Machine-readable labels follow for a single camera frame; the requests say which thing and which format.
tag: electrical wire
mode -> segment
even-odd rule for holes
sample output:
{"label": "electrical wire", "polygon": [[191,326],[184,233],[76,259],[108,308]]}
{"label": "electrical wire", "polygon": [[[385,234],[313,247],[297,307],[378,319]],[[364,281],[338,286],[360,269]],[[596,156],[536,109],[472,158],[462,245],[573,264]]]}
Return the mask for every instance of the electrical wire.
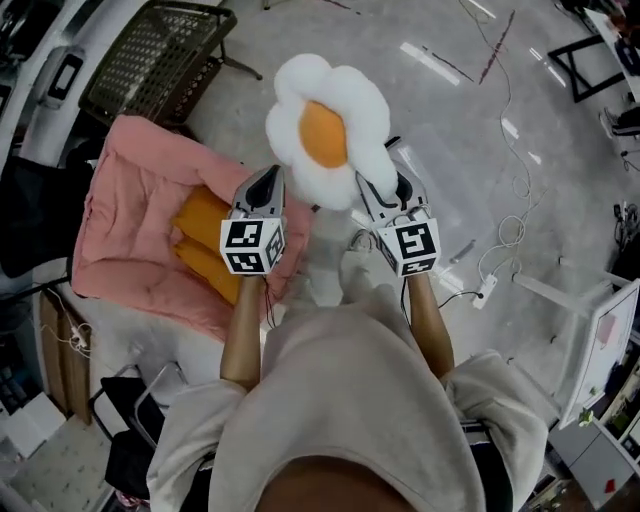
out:
{"label": "electrical wire", "polygon": [[620,153],[620,158],[622,158],[622,166],[624,167],[624,170],[627,172],[631,172],[631,169],[633,169],[634,171],[640,172],[640,168],[632,164],[630,160],[627,160],[626,156],[629,153],[640,153],[640,150],[636,149],[634,151],[623,151],[622,153]]}
{"label": "electrical wire", "polygon": [[269,293],[270,288],[269,288],[269,282],[267,281],[267,278],[265,276],[262,276],[262,280],[264,281],[264,301],[265,304],[267,305],[267,324],[269,325],[269,327],[271,327],[272,329],[276,328],[276,318],[275,315],[273,313],[273,305],[271,303],[271,294]]}
{"label": "electrical wire", "polygon": [[[60,307],[62,308],[62,311],[64,311],[64,314],[67,317],[67,321],[69,322],[69,326],[73,327],[75,322],[71,319],[71,316],[69,315],[69,312],[67,311],[67,308],[64,305],[64,301],[62,300],[62,297],[53,288],[49,288],[49,291],[51,293],[53,293],[58,298],[58,301],[60,302]],[[89,327],[90,331],[87,334],[91,334],[91,332],[93,332],[95,330],[93,328],[93,326],[88,322],[82,322],[81,324],[78,324],[77,326],[75,326],[75,329],[76,329],[77,332],[80,332],[80,329],[82,329],[83,327]],[[63,339],[58,337],[56,332],[48,324],[43,325],[40,328],[40,331],[42,332],[45,328],[49,328],[49,330],[58,339],[58,341],[61,341],[62,343],[68,343],[69,346],[71,346],[72,350],[74,352],[76,352],[77,354],[80,354],[82,357],[84,357],[85,359],[88,359],[89,361],[96,361],[96,362],[100,363],[102,366],[104,366],[105,368],[107,368],[108,370],[112,371],[113,373],[116,373],[116,370],[111,368],[111,366],[109,366],[107,363],[105,363],[102,359],[100,359],[99,357],[97,357],[94,354],[94,349],[95,349],[95,344],[96,344],[95,343],[95,339],[93,340],[94,347],[88,348],[87,346],[84,346],[84,345],[81,344],[82,338],[78,338],[78,336],[75,335],[75,334],[71,337],[71,339],[63,340]]]}
{"label": "electrical wire", "polygon": [[442,304],[440,304],[438,306],[438,309],[442,309],[443,307],[445,307],[449,303],[449,301],[455,299],[456,297],[462,297],[463,295],[475,295],[479,299],[483,299],[484,298],[484,295],[482,293],[476,292],[476,291],[469,290],[469,291],[465,291],[465,292],[458,292],[458,293],[454,293],[451,297],[449,297]]}
{"label": "electrical wire", "polygon": [[[407,289],[407,278],[405,277],[404,280],[402,281],[402,290],[400,291],[400,309],[402,310],[402,314],[404,315],[404,319],[407,321],[407,324],[409,325],[409,327],[411,327],[411,322],[409,322],[409,316],[407,315],[407,308],[405,307],[405,304],[404,304],[404,294],[406,289]],[[471,290],[462,291],[462,292],[454,293],[451,297],[449,297],[442,304],[440,304],[438,306],[438,309],[443,308],[449,303],[449,301],[455,299],[456,297],[461,297],[462,295],[475,295],[480,299],[484,298],[484,295],[480,292],[471,291]]]}
{"label": "electrical wire", "polygon": [[404,291],[407,289],[407,278],[405,277],[402,281],[402,291],[400,292],[400,309],[402,309],[402,314],[404,315],[404,319],[407,321],[409,327],[411,327],[411,322],[409,322],[409,316],[407,315],[407,309],[404,306]]}
{"label": "electrical wire", "polygon": [[[480,22],[478,21],[477,16],[475,16],[467,8],[467,6],[464,5],[462,0],[458,0],[458,3],[464,9],[464,11],[467,13],[467,15],[475,22],[475,24],[476,24],[476,26],[478,28],[478,32],[480,32],[480,35],[482,36],[482,39],[484,40],[485,44],[489,48],[491,48],[493,51],[496,51],[496,47],[489,42],[489,40],[487,39],[484,31],[482,30],[482,26],[481,26]],[[500,241],[500,243],[497,244],[497,245],[494,245],[491,248],[489,248],[480,257],[480,259],[478,260],[478,274],[480,275],[480,279],[482,280],[483,283],[486,283],[487,281],[486,281],[486,277],[485,277],[484,273],[482,272],[482,263],[483,263],[484,259],[487,257],[488,254],[492,253],[493,251],[495,251],[497,249],[509,249],[509,248],[514,248],[515,247],[515,254],[513,256],[510,256],[509,258],[503,260],[500,264],[498,264],[493,269],[493,271],[491,272],[492,275],[495,275],[495,273],[500,268],[502,268],[502,266],[505,265],[507,262],[510,262],[512,267],[513,267],[513,265],[515,263],[518,263],[520,265],[520,269],[522,269],[522,262],[520,262],[520,260],[518,259],[518,252],[519,252],[519,249],[520,249],[520,244],[522,243],[522,241],[524,240],[524,237],[526,235],[527,222],[529,220],[529,216],[530,216],[531,212],[540,204],[540,202],[544,198],[545,194],[547,193],[547,190],[545,190],[542,193],[542,196],[540,197],[538,202],[535,205],[533,204],[533,196],[531,194],[531,171],[529,170],[529,167],[527,166],[525,161],[520,157],[518,152],[513,148],[513,146],[509,143],[509,140],[507,139],[507,135],[506,135],[505,130],[504,130],[503,122],[504,122],[504,115],[507,112],[507,109],[509,108],[509,106],[511,105],[511,101],[513,99],[513,95],[511,93],[511,79],[509,78],[509,73],[507,73],[507,70],[502,65],[502,62],[501,62],[500,57],[499,57],[499,53],[500,53],[499,51],[496,52],[496,62],[498,63],[498,66],[502,70],[502,73],[504,74],[504,77],[506,79],[507,93],[508,93],[507,102],[505,103],[505,106],[503,107],[502,112],[500,112],[500,116],[499,116],[500,132],[502,134],[502,138],[504,139],[505,144],[509,148],[509,151],[522,164],[522,167],[524,168],[525,173],[526,173],[526,179],[523,178],[522,176],[514,176],[512,182],[511,182],[511,188],[513,190],[513,193],[516,195],[516,197],[518,197],[520,199],[526,199],[528,201],[529,205],[528,205],[527,210],[521,216],[508,215],[507,217],[502,219],[502,221],[500,222],[500,224],[498,226],[498,240]],[[517,183],[519,181],[524,184],[524,193],[518,193]],[[506,236],[502,232],[505,224],[508,221],[515,221],[518,224],[517,234],[516,234],[515,238],[513,240],[511,240],[511,241],[507,241]]]}

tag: black chair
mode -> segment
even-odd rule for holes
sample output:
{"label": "black chair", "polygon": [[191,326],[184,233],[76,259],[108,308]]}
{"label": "black chair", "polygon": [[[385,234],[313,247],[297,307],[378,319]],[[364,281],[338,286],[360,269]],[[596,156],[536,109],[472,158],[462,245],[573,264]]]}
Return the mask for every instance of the black chair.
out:
{"label": "black chair", "polygon": [[[92,416],[111,441],[105,481],[135,498],[149,499],[147,471],[164,425],[164,414],[151,397],[151,391],[171,369],[186,385],[187,381],[177,363],[167,363],[149,386],[140,377],[136,365],[127,365],[113,377],[101,379],[102,388],[89,400]],[[128,371],[135,371],[137,376],[125,377],[124,374]],[[102,395],[109,398],[128,430],[115,435],[109,432],[95,409],[96,401]]]}

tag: human arm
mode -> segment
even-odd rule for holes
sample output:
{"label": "human arm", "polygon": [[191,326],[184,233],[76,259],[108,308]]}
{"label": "human arm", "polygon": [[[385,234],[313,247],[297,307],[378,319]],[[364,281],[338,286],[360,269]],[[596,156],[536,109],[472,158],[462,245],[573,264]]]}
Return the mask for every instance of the human arm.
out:
{"label": "human arm", "polygon": [[245,276],[222,350],[220,378],[251,391],[260,382],[260,299],[262,276]]}
{"label": "human arm", "polygon": [[424,272],[407,278],[411,301],[411,334],[433,374],[439,379],[454,367],[453,347],[429,275]]}

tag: black cable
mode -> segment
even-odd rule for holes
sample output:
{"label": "black cable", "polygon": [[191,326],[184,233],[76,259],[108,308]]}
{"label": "black cable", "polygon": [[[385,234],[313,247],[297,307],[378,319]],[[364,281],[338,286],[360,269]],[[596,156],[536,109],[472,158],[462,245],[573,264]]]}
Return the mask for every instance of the black cable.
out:
{"label": "black cable", "polygon": [[446,306],[450,300],[455,299],[456,297],[461,297],[462,295],[476,295],[479,299],[484,299],[484,295],[482,293],[478,293],[478,292],[472,292],[472,291],[468,291],[468,292],[458,292],[458,293],[454,293],[451,297],[449,297],[447,300],[445,300],[442,304],[440,304],[438,306],[438,309],[443,308],[444,306]]}
{"label": "black cable", "polygon": [[46,290],[48,288],[52,288],[55,285],[61,284],[61,283],[67,283],[71,281],[71,277],[69,276],[64,276],[64,277],[60,277],[58,279],[54,279],[53,281],[49,281],[48,283],[42,283],[38,286],[33,286],[31,288],[28,288],[26,290],[22,290],[20,292],[14,293],[13,295],[6,297],[6,298],[0,298],[0,306],[10,306],[11,304],[14,304],[16,302],[21,301],[22,299],[25,299],[27,297],[29,297],[30,295],[33,295],[34,293],[40,292],[42,290]]}
{"label": "black cable", "polygon": [[276,328],[276,319],[275,319],[275,316],[273,314],[273,307],[271,305],[271,297],[269,296],[269,282],[267,281],[267,278],[265,276],[262,276],[262,279],[264,280],[264,300],[265,300],[265,303],[267,305],[267,324],[272,329],[275,329]]}
{"label": "black cable", "polygon": [[407,321],[409,327],[411,327],[411,323],[409,322],[409,316],[407,315],[407,310],[404,307],[404,291],[407,289],[407,278],[404,278],[402,281],[402,291],[400,292],[400,309],[402,309],[402,313],[404,314],[404,319]]}
{"label": "black cable", "polygon": [[[407,278],[404,278],[404,281],[402,281],[402,290],[400,291],[400,309],[402,310],[402,314],[404,315],[404,319],[407,321],[407,324],[409,324],[409,326],[411,326],[411,322],[409,322],[409,316],[407,315],[407,309],[404,305],[404,292],[407,289]],[[451,297],[449,297],[447,300],[445,300],[442,304],[440,304],[438,306],[438,309],[443,308],[444,306],[446,306],[450,300],[455,299],[456,297],[460,297],[462,295],[475,295],[477,296],[479,299],[483,299],[484,295],[482,293],[479,292],[474,292],[474,291],[464,291],[464,292],[458,292],[458,293],[454,293]]]}

